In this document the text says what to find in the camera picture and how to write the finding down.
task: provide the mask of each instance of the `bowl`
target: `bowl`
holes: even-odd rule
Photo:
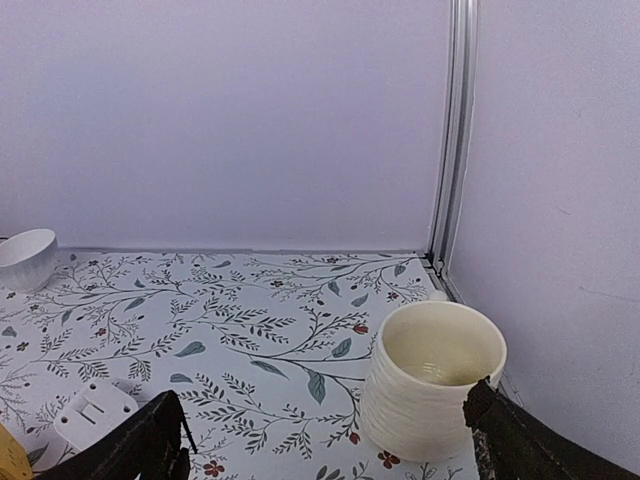
[[[20,293],[41,290],[55,269],[57,249],[56,234],[46,228],[19,233],[0,243],[0,282]]]

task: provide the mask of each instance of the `printed flower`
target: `printed flower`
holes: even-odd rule
[[[391,468],[394,465],[400,463],[400,459],[398,457],[396,457],[395,455],[391,455],[386,450],[383,453],[379,453],[378,458],[382,460],[382,465],[384,465],[384,468]]]
[[[218,462],[215,460],[211,460],[211,463],[207,463],[204,466],[204,474],[210,475],[212,477],[217,477],[221,473],[224,472],[224,467],[222,465],[218,465]]]
[[[353,331],[358,335],[364,335],[366,333],[369,333],[369,327],[363,325],[362,323],[359,323],[355,327],[353,327]]]

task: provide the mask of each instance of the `white wall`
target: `white wall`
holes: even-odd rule
[[[525,406],[640,473],[640,3],[481,4],[454,283]]]
[[[419,249],[449,2],[5,2],[0,236]]]

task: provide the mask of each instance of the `floral tablecloth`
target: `floral tablecloth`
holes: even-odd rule
[[[374,334],[433,289],[413,255],[59,253],[48,287],[0,290],[0,420],[36,471],[73,455],[52,427],[92,377],[141,404],[173,389],[193,479],[464,480],[380,451],[359,425]]]

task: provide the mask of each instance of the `cup rim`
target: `cup rim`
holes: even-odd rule
[[[10,261],[8,263],[0,262],[0,268],[13,267],[14,265],[17,265],[20,262],[24,262],[25,260],[28,260],[29,258],[32,258],[38,255],[39,253],[47,249],[56,240],[56,232],[54,232],[53,230],[49,228],[34,228],[32,230],[27,230],[26,232],[18,233],[17,235],[14,235],[13,237],[10,237],[4,242],[0,243],[0,251],[6,248],[7,245],[9,245],[10,243],[15,243],[17,241],[20,241],[23,237],[26,237],[28,235],[33,235],[36,232],[45,232],[50,234],[49,240],[47,242],[44,242],[43,245],[37,247],[33,253],[29,254],[29,256],[25,258],[22,258],[20,260]]]
[[[403,311],[403,310],[408,310],[410,308],[416,308],[417,306],[420,305],[434,305],[434,304],[441,304],[441,303],[447,303],[450,304],[452,306],[454,306],[455,308],[459,308],[461,310],[466,310],[470,313],[475,314],[479,320],[482,320],[486,325],[489,326],[489,328],[491,328],[493,330],[493,332],[496,334],[496,336],[498,337],[498,341],[500,342],[500,347],[501,347],[501,353],[500,353],[500,361],[498,362],[498,366],[489,374],[489,378],[490,381],[493,381],[494,378],[499,375],[501,372],[504,371],[504,366],[507,362],[507,342],[504,339],[504,336],[502,335],[502,332],[500,331],[500,329],[496,326],[495,323],[493,323],[489,317],[487,317],[485,314],[483,314],[482,312],[479,312],[478,310],[471,308],[467,305],[461,304],[461,303],[457,303],[457,302],[450,302],[450,301],[442,301],[442,300],[423,300],[420,302],[412,302],[412,303],[408,303],[407,305],[403,305],[401,307],[396,308],[393,312],[391,312],[389,315],[386,316],[386,318],[382,321],[382,324],[380,325],[380,329],[378,330],[378,335],[376,338],[376,346],[378,347],[378,354],[382,355],[385,359],[385,361],[388,361],[389,365],[391,365],[395,371],[396,374],[400,375],[400,377],[409,380],[417,385],[428,385],[430,387],[434,387],[437,389],[442,389],[442,390],[469,390],[471,387],[473,387],[474,385],[477,384],[477,382],[473,382],[473,383],[468,383],[466,385],[439,385],[437,383],[431,383],[431,382],[423,382],[418,380],[417,378],[409,375],[407,372],[405,372],[404,370],[402,370],[400,367],[398,367],[398,365],[396,365],[396,363],[391,359],[391,357],[389,356],[389,354],[387,353],[387,349],[384,346],[384,342],[383,342],[383,337],[384,337],[384,329],[387,326],[387,324],[389,323],[389,321],[391,320],[392,317],[394,317],[395,315],[397,315],[399,312]]]

